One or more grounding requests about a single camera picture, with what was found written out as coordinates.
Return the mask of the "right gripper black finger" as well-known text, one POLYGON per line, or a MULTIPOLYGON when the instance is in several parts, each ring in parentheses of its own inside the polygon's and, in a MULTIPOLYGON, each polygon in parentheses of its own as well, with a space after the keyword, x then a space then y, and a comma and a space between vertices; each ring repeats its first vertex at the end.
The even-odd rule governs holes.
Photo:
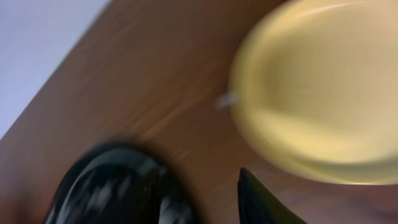
POLYGON ((238 210, 240 224, 306 224, 246 168, 239 172, 238 210))

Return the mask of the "yellow plate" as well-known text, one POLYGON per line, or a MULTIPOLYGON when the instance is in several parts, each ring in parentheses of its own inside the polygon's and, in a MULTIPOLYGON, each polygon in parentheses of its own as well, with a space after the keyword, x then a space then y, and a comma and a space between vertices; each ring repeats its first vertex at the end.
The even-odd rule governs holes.
POLYGON ((397 183, 397 2, 288 1, 242 42, 233 117, 262 157, 337 184, 397 183))

